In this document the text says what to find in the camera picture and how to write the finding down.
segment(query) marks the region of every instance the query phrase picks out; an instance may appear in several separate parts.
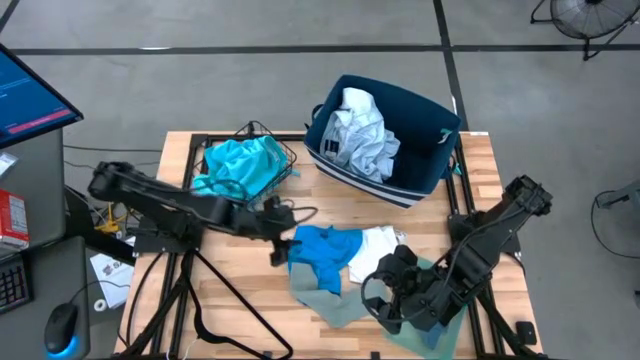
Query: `red box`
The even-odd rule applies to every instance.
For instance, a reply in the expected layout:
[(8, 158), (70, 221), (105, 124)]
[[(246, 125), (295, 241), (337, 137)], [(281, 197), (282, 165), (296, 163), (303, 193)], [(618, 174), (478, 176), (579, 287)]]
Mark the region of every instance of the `red box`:
[(24, 250), (29, 247), (29, 229), (24, 199), (0, 189), (0, 248)]

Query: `keyboard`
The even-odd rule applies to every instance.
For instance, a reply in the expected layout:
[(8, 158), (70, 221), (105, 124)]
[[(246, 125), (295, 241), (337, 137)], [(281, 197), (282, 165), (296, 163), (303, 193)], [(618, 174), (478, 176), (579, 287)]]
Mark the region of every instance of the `keyboard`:
[(0, 262), (0, 314), (32, 300), (22, 254)]

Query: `gray cloth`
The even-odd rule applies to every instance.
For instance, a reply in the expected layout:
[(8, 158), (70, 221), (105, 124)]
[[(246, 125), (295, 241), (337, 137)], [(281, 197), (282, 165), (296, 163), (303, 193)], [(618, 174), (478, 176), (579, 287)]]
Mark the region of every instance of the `gray cloth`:
[[(291, 294), (318, 313), (332, 328), (345, 327), (368, 314), (362, 305), (360, 288), (343, 293), (342, 296), (327, 290), (318, 290), (318, 278), (313, 273), (311, 265), (291, 264), (289, 277)], [(389, 297), (384, 283), (380, 280), (369, 281), (365, 295), (367, 298), (379, 296), (385, 301)]]
[(400, 141), (384, 128), (384, 119), (366, 91), (342, 90), (342, 105), (329, 117), (320, 154), (334, 164), (382, 183), (391, 177)]

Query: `gray desk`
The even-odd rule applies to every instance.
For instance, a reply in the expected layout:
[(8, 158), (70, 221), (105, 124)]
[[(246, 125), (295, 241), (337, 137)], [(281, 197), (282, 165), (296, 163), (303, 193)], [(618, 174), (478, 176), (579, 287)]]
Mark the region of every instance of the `gray desk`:
[[(84, 241), (61, 240), (65, 232), (62, 131), (53, 131), (3, 149), (18, 162), (0, 188), (24, 197), (27, 210), (34, 301), (0, 314), (0, 352), (3, 359), (46, 359), (44, 325), (54, 307), (69, 301), (86, 283)], [(0, 250), (0, 257), (9, 255)], [(86, 293), (76, 298), (78, 348), (75, 358), (89, 352)]]

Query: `white cloth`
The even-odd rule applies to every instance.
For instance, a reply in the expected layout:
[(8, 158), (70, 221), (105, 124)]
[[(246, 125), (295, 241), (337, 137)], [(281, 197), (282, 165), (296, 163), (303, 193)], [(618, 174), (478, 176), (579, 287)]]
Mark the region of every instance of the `white cloth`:
[(363, 230), (362, 245), (349, 261), (349, 280), (361, 284), (376, 271), (378, 262), (387, 254), (392, 254), (396, 246), (406, 242), (406, 233), (397, 232), (393, 226), (379, 226)]
[(366, 91), (342, 90), (342, 105), (329, 117), (320, 154), (336, 165), (382, 183), (391, 177), (400, 141), (384, 128), (384, 119)]

